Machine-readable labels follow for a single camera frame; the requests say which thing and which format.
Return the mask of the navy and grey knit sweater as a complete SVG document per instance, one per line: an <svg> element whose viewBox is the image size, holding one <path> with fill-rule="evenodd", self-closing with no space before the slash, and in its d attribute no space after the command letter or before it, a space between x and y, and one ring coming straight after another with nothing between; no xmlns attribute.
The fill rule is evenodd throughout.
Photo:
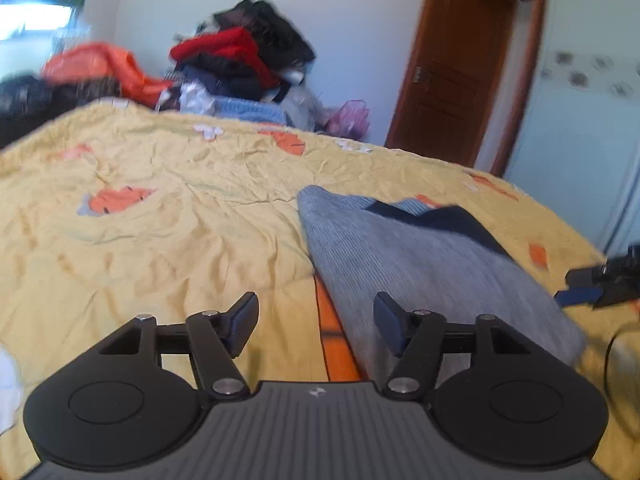
<svg viewBox="0 0 640 480"><path fill-rule="evenodd" d="M379 292L408 312L430 310L450 323L498 316L565 364L579 362L582 330L465 209L415 198L386 204L318 186L303 188L297 205L350 348L378 385L397 362L375 326Z"/></svg>

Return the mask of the dark navy clothes in pile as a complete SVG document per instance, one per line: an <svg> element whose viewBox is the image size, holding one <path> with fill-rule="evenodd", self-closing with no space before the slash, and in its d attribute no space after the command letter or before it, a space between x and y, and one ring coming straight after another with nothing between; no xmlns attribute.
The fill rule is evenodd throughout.
<svg viewBox="0 0 640 480"><path fill-rule="evenodd" d="M200 82L212 96L260 101L266 93L250 66L230 58L199 54L177 62L176 70L186 79Z"/></svg>

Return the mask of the black clothes on pile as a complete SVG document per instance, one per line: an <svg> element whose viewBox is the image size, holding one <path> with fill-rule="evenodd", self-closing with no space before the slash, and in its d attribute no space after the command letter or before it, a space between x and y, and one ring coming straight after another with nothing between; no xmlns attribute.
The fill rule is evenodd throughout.
<svg viewBox="0 0 640 480"><path fill-rule="evenodd" d="M304 37L268 0L242 0L229 10L215 13L213 19L220 30L246 29L270 70L302 67L316 59Z"/></svg>

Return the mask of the wooden wardrobe with sliding door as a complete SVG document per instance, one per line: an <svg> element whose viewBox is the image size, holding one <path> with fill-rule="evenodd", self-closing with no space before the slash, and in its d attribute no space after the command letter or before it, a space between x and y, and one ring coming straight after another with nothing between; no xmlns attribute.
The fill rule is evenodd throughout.
<svg viewBox="0 0 640 480"><path fill-rule="evenodd" d="M605 255L639 239L639 0L547 0L504 177Z"/></svg>

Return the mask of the yellow carrot print bedspread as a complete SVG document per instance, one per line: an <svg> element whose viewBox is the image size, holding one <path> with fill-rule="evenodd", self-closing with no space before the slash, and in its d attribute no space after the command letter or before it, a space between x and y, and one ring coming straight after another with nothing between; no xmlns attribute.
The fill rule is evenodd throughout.
<svg viewBox="0 0 640 480"><path fill-rule="evenodd" d="M293 129L91 104L1 155L1 343L32 390L139 312L178 322L256 292L240 367L322 379L314 269L296 196L307 185L469 211L546 289L599 253L556 214L484 172Z"/></svg>

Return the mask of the pink mesh bag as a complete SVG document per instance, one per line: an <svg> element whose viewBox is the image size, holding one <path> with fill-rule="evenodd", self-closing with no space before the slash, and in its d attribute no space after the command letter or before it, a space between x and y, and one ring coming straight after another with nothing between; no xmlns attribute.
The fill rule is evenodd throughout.
<svg viewBox="0 0 640 480"><path fill-rule="evenodd" d="M361 141L368 133L370 110L363 100L351 100L330 113L326 132L331 136Z"/></svg>

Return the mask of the light blue knit sweater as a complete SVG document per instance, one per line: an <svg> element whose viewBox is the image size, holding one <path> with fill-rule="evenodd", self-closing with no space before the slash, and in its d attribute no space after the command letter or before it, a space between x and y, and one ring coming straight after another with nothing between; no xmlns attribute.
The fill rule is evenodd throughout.
<svg viewBox="0 0 640 480"><path fill-rule="evenodd" d="M247 101L225 96L214 99L214 115L220 118L244 120L244 122L268 122L286 126L288 118L277 104Z"/></svg>

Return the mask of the brown wooden door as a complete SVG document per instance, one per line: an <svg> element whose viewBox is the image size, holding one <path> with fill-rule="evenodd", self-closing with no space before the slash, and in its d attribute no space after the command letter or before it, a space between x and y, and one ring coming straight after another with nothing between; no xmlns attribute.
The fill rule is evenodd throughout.
<svg viewBox="0 0 640 480"><path fill-rule="evenodd" d="M516 0L425 0L386 148L474 164L515 8Z"/></svg>

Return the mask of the white plastic bag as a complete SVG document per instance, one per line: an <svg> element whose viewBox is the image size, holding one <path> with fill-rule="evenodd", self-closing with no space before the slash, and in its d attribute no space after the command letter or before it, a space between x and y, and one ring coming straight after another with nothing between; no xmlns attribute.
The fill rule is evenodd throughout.
<svg viewBox="0 0 640 480"><path fill-rule="evenodd" d="M160 92L157 112L179 112L195 115L215 114L215 98L198 82L184 82Z"/></svg>

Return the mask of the grey bundle under pile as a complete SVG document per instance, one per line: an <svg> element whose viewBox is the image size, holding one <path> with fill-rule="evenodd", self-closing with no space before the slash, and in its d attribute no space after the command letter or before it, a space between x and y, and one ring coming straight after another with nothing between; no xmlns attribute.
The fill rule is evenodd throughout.
<svg viewBox="0 0 640 480"><path fill-rule="evenodd" d="M326 133L334 108L325 106L306 86L292 86L280 102L290 127Z"/></svg>

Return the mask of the red knit garment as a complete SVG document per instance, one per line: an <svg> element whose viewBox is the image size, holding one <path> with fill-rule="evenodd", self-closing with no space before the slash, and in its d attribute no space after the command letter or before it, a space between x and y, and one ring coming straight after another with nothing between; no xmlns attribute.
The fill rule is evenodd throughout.
<svg viewBox="0 0 640 480"><path fill-rule="evenodd" d="M277 87L280 79L274 76L262 62L258 45L250 32L243 27L232 27L214 34L203 34L182 40L169 51L175 62L183 62L196 54L206 53L241 62L254 70L260 83L266 89Z"/></svg>

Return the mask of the orange plastic bag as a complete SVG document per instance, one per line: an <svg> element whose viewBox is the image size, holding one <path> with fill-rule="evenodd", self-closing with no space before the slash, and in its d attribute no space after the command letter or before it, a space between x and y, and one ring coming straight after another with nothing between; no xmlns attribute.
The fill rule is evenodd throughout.
<svg viewBox="0 0 640 480"><path fill-rule="evenodd" d="M147 75L131 52L107 42L87 42L53 55L40 74L56 84L113 78L124 98L148 107L154 107L160 94L172 86L170 80Z"/></svg>

